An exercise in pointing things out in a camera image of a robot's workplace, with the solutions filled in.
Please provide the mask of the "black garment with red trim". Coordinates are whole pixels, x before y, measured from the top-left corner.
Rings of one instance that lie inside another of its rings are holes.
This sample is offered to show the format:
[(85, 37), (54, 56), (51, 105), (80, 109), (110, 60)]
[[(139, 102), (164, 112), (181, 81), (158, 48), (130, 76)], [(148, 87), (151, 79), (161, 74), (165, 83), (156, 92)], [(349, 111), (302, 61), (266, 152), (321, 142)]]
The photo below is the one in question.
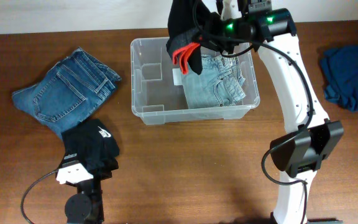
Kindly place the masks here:
[(182, 74), (190, 71), (201, 74), (201, 48), (220, 51), (217, 41), (200, 32), (210, 32), (213, 22), (220, 22), (218, 7), (211, 9), (202, 1), (174, 0), (168, 17), (169, 40), (167, 53), (174, 65), (179, 65)]

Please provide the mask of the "light blue jeans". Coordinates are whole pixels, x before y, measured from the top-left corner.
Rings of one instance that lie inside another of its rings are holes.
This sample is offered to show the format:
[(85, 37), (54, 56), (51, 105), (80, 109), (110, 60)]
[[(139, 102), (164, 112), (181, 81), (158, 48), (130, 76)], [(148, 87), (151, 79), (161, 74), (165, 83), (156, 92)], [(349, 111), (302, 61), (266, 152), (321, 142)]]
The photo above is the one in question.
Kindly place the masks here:
[(246, 97), (237, 57), (202, 55), (202, 72), (181, 76), (189, 109), (234, 106)]

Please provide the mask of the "clear plastic storage bin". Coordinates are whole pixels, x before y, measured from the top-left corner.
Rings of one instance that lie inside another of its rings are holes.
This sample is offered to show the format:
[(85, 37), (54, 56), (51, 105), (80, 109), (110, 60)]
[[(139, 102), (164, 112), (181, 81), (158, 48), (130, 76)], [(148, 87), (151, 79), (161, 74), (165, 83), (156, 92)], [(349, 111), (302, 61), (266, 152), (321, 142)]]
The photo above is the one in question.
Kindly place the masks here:
[(132, 112), (146, 125), (205, 119), (241, 119), (259, 106), (260, 96), (251, 52), (239, 56), (246, 97), (234, 106), (189, 109), (183, 86), (173, 84), (166, 50), (168, 37), (138, 38), (131, 42)]

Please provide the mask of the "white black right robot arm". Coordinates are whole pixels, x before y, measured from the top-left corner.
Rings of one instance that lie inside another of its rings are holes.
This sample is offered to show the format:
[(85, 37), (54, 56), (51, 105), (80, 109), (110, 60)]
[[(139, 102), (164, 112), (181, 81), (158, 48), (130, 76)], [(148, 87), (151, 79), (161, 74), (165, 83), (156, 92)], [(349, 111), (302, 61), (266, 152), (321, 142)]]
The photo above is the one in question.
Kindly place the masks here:
[(217, 11), (201, 28), (207, 48), (235, 57), (235, 46), (248, 43), (267, 68), (283, 113), (285, 135), (273, 140), (265, 158), (280, 172), (271, 223), (307, 223), (311, 183), (344, 134), (321, 106), (304, 66), (296, 25), (289, 10), (270, 1), (218, 1)]

